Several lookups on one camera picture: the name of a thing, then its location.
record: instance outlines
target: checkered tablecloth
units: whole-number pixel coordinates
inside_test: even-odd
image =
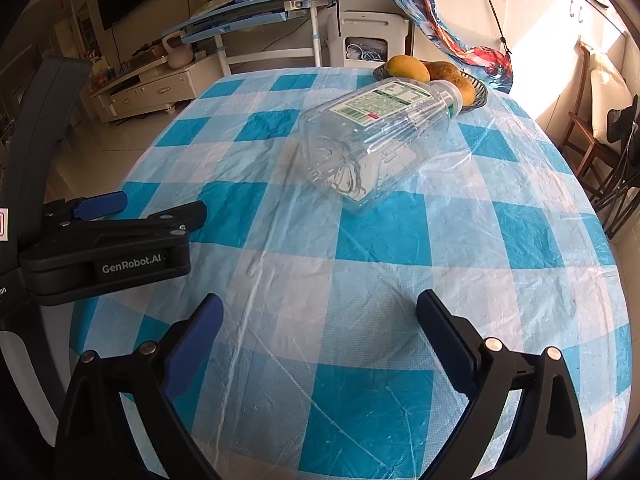
[[[206,202],[193,270],[78,302],[73,353],[131,352],[214,292],[224,325],[174,405],[223,478],[416,478],[466,406],[415,318],[418,294],[433,288],[482,336],[562,349],[595,474],[622,436],[631,344],[584,192],[537,124],[490,92],[451,124],[445,153],[352,216],[298,176],[290,133],[300,110],[371,82],[370,71],[341,68],[233,75],[185,109],[123,184],[123,216]]]

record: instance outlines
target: black basket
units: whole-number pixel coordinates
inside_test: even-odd
[[[486,86],[484,86],[484,83],[482,83],[482,81],[476,79],[471,74],[462,71],[460,73],[464,77],[469,79],[469,81],[471,81],[471,84],[476,90],[476,98],[474,99],[473,103],[471,103],[469,106],[463,106],[460,110],[460,113],[463,114],[464,112],[470,112],[471,110],[475,110],[476,108],[482,108],[486,104],[486,100],[489,96]],[[383,79],[391,77],[389,75],[389,72],[386,70],[386,63],[384,65],[380,65],[373,71],[373,77],[375,77],[378,81],[382,81]]]

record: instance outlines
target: white bottle cap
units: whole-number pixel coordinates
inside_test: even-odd
[[[449,107],[449,118],[453,119],[462,110],[462,94],[458,87],[444,79],[436,79],[428,83],[430,90],[436,91]]]

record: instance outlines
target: white sticker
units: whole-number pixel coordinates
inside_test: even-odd
[[[417,85],[392,81],[335,105],[331,111],[361,126],[369,126],[429,97],[431,94]]]
[[[0,208],[0,242],[9,239],[7,229],[9,227],[9,210]]]

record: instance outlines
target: metal screw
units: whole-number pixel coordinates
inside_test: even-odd
[[[80,356],[80,360],[83,363],[90,363],[91,361],[93,361],[95,358],[95,352],[93,350],[87,350],[86,352],[82,352],[82,355]]]
[[[546,354],[551,357],[554,361],[559,361],[562,357],[562,352],[559,351],[555,346],[550,346],[546,349]]]
[[[499,352],[502,350],[502,341],[495,337],[490,337],[484,342],[484,346],[491,350],[491,352]]]
[[[158,345],[155,341],[145,341],[138,347],[138,350],[142,355],[151,355],[156,351],[156,348],[158,348]]]

